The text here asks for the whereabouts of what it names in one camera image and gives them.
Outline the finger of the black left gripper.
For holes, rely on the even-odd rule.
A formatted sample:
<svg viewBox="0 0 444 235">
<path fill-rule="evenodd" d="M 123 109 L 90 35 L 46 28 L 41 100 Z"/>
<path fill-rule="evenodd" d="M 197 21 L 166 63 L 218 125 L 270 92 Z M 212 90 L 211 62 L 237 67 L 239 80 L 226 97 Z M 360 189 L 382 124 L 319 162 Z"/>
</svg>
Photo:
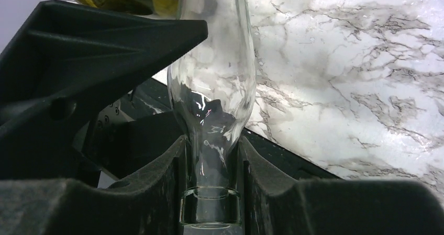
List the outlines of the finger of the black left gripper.
<svg viewBox="0 0 444 235">
<path fill-rule="evenodd" d="M 77 132 L 207 36 L 203 20 L 39 3 L 1 53 L 1 179 L 74 177 Z"/>
</svg>

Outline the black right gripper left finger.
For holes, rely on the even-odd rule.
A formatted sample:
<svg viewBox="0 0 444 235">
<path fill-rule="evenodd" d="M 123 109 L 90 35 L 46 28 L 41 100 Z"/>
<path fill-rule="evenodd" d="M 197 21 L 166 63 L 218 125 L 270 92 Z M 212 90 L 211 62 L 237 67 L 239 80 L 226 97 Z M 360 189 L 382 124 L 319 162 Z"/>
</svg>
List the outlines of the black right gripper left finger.
<svg viewBox="0 0 444 235">
<path fill-rule="evenodd" d="M 179 137 L 162 155 L 113 183 L 72 179 L 1 182 L 1 234 L 178 234 Z"/>
</svg>

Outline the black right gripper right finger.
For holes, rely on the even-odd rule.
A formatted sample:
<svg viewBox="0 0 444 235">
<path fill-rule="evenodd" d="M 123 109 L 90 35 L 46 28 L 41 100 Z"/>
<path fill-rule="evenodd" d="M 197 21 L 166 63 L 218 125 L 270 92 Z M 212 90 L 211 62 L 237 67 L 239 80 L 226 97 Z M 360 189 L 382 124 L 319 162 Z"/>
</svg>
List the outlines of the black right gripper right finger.
<svg viewBox="0 0 444 235">
<path fill-rule="evenodd" d="M 443 208 L 421 183 L 296 180 L 247 138 L 238 148 L 246 234 L 443 234 Z"/>
</svg>

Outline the clear bottle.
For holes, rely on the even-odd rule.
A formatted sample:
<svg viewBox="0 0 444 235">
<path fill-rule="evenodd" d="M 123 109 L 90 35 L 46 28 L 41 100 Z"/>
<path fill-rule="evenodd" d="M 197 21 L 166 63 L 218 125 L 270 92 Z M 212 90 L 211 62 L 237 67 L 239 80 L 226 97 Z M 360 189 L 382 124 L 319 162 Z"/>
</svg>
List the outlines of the clear bottle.
<svg viewBox="0 0 444 235">
<path fill-rule="evenodd" d="M 207 22 L 208 37 L 168 68 L 173 112 L 186 136 L 180 223 L 221 230 L 241 223 L 236 144 L 256 94 L 247 0 L 180 0 L 180 20 Z"/>
</svg>

